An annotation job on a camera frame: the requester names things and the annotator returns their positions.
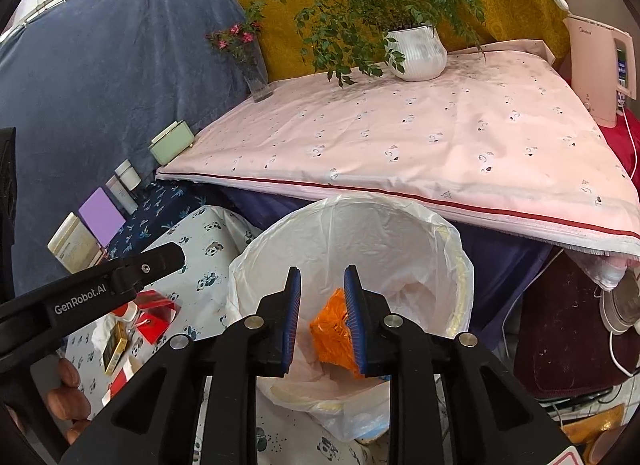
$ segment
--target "white flower pot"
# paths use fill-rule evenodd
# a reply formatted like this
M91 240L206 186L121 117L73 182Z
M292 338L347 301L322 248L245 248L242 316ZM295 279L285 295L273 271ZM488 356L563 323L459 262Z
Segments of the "white flower pot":
M397 42L389 43L386 49L399 51L404 55L404 73L389 65L396 77L415 82L434 79L444 71L447 65L447 50L433 26L390 31L387 37L392 37Z

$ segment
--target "finger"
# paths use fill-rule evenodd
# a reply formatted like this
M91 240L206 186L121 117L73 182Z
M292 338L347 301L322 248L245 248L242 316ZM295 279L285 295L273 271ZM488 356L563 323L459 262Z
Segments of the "finger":
M11 416L15 424L18 426L18 429L20 429L20 432L24 434L24 425L20 421L20 418L18 418L18 414L8 405L6 406L6 409L9 412L9 415Z
M78 436L87 428L90 424L89 420L78 420L71 426L71 429L66 431L66 440L69 445L72 445L78 439Z
M63 384L69 387L79 387L80 373L78 373L78 370L67 359L60 359L58 361L58 374Z
M51 412L61 420L85 419L91 414L89 400L73 387L51 389L47 402Z

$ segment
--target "bed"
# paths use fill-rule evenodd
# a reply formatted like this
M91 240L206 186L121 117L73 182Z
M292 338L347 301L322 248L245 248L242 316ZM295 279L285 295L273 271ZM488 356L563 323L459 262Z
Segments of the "bed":
M519 43L452 54L428 82L287 80L203 130L158 177L305 200L407 196L449 220L638 259L633 184L548 50Z

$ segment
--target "red fabric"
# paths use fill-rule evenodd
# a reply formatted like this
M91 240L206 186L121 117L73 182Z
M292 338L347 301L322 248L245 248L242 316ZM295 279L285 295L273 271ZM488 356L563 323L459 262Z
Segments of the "red fabric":
M120 372L116 375L113 382L109 386L109 391L111 392L111 398L113 398L119 390L121 390L126 384L129 382L127 375L124 372L124 369L121 369Z
M135 302L142 310L136 327L149 344L155 344L174 321L178 307L156 290L140 292Z
M640 156L640 122L629 110L625 109L626 118L629 121L629 129L631 130L631 136L634 138L636 144L636 150ZM625 168L627 174L631 174L634 169L634 148L631 145L629 138L629 132L626 130L625 117L619 116L616 127L601 127L600 128L604 139L610 146L611 150L616 153L622 167ZM636 186L636 190L640 192L640 161L638 162L638 168L633 177L633 184Z

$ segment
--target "hand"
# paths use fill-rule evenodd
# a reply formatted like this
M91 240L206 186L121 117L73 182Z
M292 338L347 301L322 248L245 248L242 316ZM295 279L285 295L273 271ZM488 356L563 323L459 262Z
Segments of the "hand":
M61 420L76 420L66 431L69 444L76 441L81 432L89 425L87 417L91 414L91 404L87 397L78 390L80 373L67 359L58 362L58 374L62 386L51 389L47 395L47 403L51 412Z

